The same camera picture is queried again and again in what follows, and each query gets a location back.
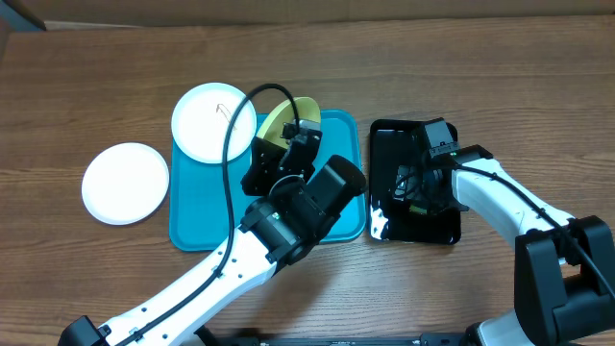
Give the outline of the pink plate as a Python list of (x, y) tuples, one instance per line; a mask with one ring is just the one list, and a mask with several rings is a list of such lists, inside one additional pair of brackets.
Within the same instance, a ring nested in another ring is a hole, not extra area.
[(124, 142), (97, 155), (82, 179), (86, 210), (113, 226), (139, 222), (155, 212), (169, 188), (169, 169), (152, 147)]

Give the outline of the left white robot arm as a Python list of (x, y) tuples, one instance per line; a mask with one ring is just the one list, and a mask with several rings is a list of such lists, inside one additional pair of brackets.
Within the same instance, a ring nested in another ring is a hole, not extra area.
[(302, 260), (366, 189), (361, 170), (331, 156), (309, 180), (288, 176), (256, 200), (229, 236), (163, 291), (101, 326), (68, 325), (61, 345), (182, 345), (216, 313)]

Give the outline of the white plate with stain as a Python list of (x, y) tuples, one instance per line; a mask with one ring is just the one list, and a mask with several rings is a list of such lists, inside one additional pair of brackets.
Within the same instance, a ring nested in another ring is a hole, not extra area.
[[(191, 159), (217, 164), (235, 109), (245, 94), (235, 86), (206, 83), (192, 88), (176, 104), (171, 118), (175, 143)], [(248, 102), (232, 127), (228, 160), (242, 155), (257, 131), (257, 114)]]

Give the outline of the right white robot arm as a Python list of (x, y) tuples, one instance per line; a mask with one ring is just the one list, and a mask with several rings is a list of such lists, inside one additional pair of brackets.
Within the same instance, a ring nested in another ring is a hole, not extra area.
[(614, 327), (614, 239), (511, 178), (479, 145), (447, 144), (395, 168), (393, 200), (422, 217), (473, 210), (513, 248), (514, 307), (468, 328), (466, 345), (571, 345)]

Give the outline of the green yellow sponge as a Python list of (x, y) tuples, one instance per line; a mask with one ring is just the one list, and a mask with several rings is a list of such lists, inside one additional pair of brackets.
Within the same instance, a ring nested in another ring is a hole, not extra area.
[(416, 205), (411, 205), (408, 209), (411, 212), (417, 213), (417, 214), (422, 214), (422, 215), (426, 215), (429, 213), (428, 209), (422, 208), (421, 206), (416, 206)]

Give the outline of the yellow plate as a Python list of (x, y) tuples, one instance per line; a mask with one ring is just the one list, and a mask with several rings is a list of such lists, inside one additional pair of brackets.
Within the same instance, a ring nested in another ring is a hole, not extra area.
[[(301, 120), (321, 123), (321, 110), (314, 99), (306, 96), (295, 97), (294, 102)], [(283, 101), (266, 116), (257, 131), (256, 137), (287, 149), (288, 140), (282, 138), (283, 125), (294, 121), (294, 110), (291, 103), (288, 100)]]

